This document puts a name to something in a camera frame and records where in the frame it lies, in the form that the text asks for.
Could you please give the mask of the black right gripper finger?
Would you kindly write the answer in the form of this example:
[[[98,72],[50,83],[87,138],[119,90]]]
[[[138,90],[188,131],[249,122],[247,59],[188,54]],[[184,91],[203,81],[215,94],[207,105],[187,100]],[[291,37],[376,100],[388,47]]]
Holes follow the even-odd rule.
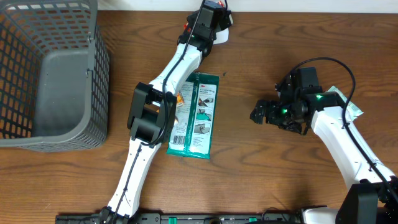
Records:
[[[267,113],[261,111],[252,111],[249,118],[256,124],[263,124],[264,120],[267,119]]]
[[[264,114],[268,109],[269,102],[267,100],[258,100],[254,109],[252,110],[252,114]]]

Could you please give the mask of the red white tube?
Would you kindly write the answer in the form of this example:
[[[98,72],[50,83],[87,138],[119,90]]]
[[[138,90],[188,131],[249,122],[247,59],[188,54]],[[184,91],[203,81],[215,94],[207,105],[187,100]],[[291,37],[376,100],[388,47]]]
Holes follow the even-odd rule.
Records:
[[[222,1],[205,1],[201,10],[195,11],[187,17],[184,29],[190,31],[196,22],[195,30],[210,30],[219,32],[220,21],[225,14],[225,4]]]

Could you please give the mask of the green wipes package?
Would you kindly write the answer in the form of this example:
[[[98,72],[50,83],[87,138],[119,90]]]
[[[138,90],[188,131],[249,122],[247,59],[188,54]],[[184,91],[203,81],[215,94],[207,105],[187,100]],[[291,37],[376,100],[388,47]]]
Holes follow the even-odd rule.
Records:
[[[210,158],[218,85],[218,76],[205,73],[193,73],[183,83],[185,104],[176,109],[168,155]]]

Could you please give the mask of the orange small box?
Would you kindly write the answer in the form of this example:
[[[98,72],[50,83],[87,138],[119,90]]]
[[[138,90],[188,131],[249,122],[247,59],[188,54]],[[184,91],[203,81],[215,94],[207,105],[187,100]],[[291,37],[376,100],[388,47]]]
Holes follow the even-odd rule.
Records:
[[[185,100],[183,98],[183,95],[180,92],[178,92],[176,97],[177,97],[176,107],[183,106],[185,104]]]

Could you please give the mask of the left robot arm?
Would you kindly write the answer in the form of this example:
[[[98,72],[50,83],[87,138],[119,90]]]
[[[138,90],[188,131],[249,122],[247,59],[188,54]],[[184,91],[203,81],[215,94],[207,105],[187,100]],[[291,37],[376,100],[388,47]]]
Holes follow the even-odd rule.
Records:
[[[128,223],[139,208],[149,167],[175,123],[177,93],[216,44],[227,42],[233,25],[228,3],[202,1],[187,17],[174,56],[150,83],[138,83],[131,101],[127,128],[129,150],[118,186],[94,223]]]

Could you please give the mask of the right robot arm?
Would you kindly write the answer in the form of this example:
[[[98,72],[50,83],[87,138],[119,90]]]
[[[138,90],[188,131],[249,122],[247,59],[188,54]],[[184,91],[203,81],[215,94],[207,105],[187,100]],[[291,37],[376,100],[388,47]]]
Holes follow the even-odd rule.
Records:
[[[275,84],[278,100],[258,100],[257,124],[306,135],[312,130],[330,152],[348,193],[338,209],[301,208],[289,223],[397,223],[397,176],[373,153],[353,123],[351,97],[324,91],[314,67],[297,64]]]

